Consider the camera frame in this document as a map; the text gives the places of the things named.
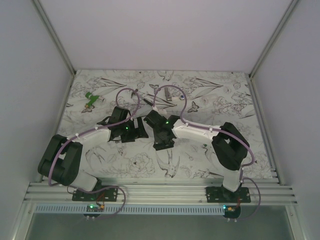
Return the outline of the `grey metal clip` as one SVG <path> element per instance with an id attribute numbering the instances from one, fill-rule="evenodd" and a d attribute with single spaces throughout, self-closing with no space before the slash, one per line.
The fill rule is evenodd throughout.
<path id="1" fill-rule="evenodd" d="M 171 102 L 172 101 L 172 96 L 171 96 L 171 94 L 169 92 L 169 88 L 168 87 L 164 88 L 164 94 L 165 94 L 166 101 Z"/>

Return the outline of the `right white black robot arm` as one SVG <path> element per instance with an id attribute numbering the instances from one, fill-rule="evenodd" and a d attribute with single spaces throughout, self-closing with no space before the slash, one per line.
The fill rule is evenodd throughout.
<path id="1" fill-rule="evenodd" d="M 143 120 L 153 130 L 153 148 L 156 151 L 173 148 L 175 139 L 188 139 L 212 146 L 222 170 L 222 198 L 231 203 L 239 197 L 242 164 L 250 145 L 232 123 L 209 126 L 187 121 L 177 115 L 165 118 L 155 110 Z"/>

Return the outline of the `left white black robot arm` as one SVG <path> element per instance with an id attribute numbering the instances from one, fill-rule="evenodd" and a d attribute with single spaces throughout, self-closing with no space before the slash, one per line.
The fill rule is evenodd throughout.
<path id="1" fill-rule="evenodd" d="M 89 151 L 101 144 L 120 139 L 122 143 L 148 138 L 142 117 L 133 119 L 126 108 L 116 106 L 110 116 L 96 124 L 96 127 L 68 138 L 54 135 L 38 164 L 39 174 L 50 179 L 50 185 L 72 186 L 84 190 L 91 201 L 98 200 L 102 188 L 97 185 L 98 178 L 81 169 L 81 163 Z"/>

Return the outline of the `floral printed table mat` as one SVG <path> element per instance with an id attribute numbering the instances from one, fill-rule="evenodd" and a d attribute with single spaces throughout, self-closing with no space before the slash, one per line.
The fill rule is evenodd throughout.
<path id="1" fill-rule="evenodd" d="M 172 101 L 166 101 L 168 87 Z M 272 177 L 260 126 L 256 117 L 246 75 L 242 72 L 155 71 L 155 70 L 79 70 L 75 75 L 65 112 L 58 129 L 63 136 L 81 133 L 111 115 L 115 106 L 138 109 L 145 116 L 151 106 L 131 94 L 145 94 L 168 115 L 183 114 L 199 124 L 232 123 L 249 142 L 246 160 L 255 162 L 244 169 L 253 179 Z M 92 112 L 82 113 L 87 92 L 99 96 Z M 212 148 L 189 139 L 176 139 L 164 151 L 153 148 L 153 131 L 146 126 L 148 138 L 131 143 L 114 140 L 89 151 L 83 169 L 103 178 L 194 179 L 216 178 L 220 171 Z"/>

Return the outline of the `small black hammer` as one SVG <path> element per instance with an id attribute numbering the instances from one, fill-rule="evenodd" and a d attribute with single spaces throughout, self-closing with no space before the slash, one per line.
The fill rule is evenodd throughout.
<path id="1" fill-rule="evenodd" d="M 145 94 L 142 92 L 139 92 L 139 89 L 136 88 L 132 93 L 131 93 L 131 98 L 134 96 L 139 97 L 143 102 L 145 102 L 149 106 L 153 106 L 153 103 L 149 101 L 148 99 L 145 98 Z"/>

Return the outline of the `green plastic connector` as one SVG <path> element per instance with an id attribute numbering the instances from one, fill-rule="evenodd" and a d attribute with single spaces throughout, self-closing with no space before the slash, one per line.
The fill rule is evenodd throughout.
<path id="1" fill-rule="evenodd" d="M 88 102 L 84 105 L 82 113 L 92 112 L 95 108 L 94 103 L 100 98 L 98 95 L 94 95 L 91 92 L 87 92 L 85 97 L 88 99 Z"/>

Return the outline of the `left small circuit board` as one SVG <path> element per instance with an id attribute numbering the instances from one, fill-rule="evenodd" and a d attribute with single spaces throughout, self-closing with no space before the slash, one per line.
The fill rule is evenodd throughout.
<path id="1" fill-rule="evenodd" d="M 104 204 L 88 204 L 86 207 L 87 212 L 103 212 L 105 209 Z"/>

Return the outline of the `small circuit board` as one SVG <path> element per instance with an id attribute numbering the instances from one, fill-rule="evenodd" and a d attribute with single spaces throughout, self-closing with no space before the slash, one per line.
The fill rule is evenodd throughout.
<path id="1" fill-rule="evenodd" d="M 241 215 L 241 207 L 240 206 L 230 206 L 224 205 L 224 215 L 223 217 L 227 219 L 237 219 Z"/>
<path id="2" fill-rule="evenodd" d="M 105 209 L 104 204 L 88 204 L 86 207 L 87 212 L 103 212 Z"/>

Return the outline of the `right small circuit board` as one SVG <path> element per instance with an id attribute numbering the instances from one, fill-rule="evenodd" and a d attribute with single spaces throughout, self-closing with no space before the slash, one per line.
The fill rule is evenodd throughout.
<path id="1" fill-rule="evenodd" d="M 224 215 L 223 217 L 227 219 L 237 219 L 241 215 L 241 207 L 240 206 L 230 206 L 224 205 Z"/>

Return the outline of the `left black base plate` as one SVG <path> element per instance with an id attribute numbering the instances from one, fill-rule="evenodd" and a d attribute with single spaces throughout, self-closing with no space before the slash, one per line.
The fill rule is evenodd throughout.
<path id="1" fill-rule="evenodd" d="M 85 193 L 76 190 L 72 194 L 72 201 L 74 202 L 116 202 L 118 197 L 117 188 L 109 188 L 97 193 Z"/>

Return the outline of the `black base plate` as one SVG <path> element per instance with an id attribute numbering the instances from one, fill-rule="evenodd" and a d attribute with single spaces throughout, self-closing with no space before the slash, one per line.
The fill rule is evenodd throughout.
<path id="1" fill-rule="evenodd" d="M 208 203 L 251 203 L 251 195 L 247 187 L 240 187 L 232 192 L 223 186 L 208 186 L 205 188 Z"/>
<path id="2" fill-rule="evenodd" d="M 72 201 L 74 202 L 116 202 L 118 197 L 117 188 L 109 188 L 97 193 L 85 193 L 76 190 L 72 194 Z"/>

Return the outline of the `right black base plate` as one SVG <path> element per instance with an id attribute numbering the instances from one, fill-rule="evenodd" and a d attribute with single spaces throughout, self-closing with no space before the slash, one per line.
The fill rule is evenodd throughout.
<path id="1" fill-rule="evenodd" d="M 205 188 L 208 203 L 251 203 L 251 195 L 247 187 L 240 187 L 232 192 L 223 186 L 208 186 Z"/>

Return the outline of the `aluminium rail frame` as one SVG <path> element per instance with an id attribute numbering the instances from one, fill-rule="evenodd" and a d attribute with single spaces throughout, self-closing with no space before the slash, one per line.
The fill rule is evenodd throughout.
<path id="1" fill-rule="evenodd" d="M 263 206 L 297 205 L 298 200 L 290 186 L 279 184 L 264 184 L 256 189 L 254 184 L 246 185 L 251 202 L 255 205 L 261 200 Z M 122 187 L 125 195 L 119 191 L 117 202 L 124 199 L 129 204 L 205 204 L 207 200 L 217 200 L 217 197 L 206 193 L 203 185 L 169 185 L 169 184 L 126 184 Z M 24 200 L 38 203 L 71 202 L 71 190 L 66 187 L 49 187 L 44 183 L 31 183 L 27 188 Z"/>

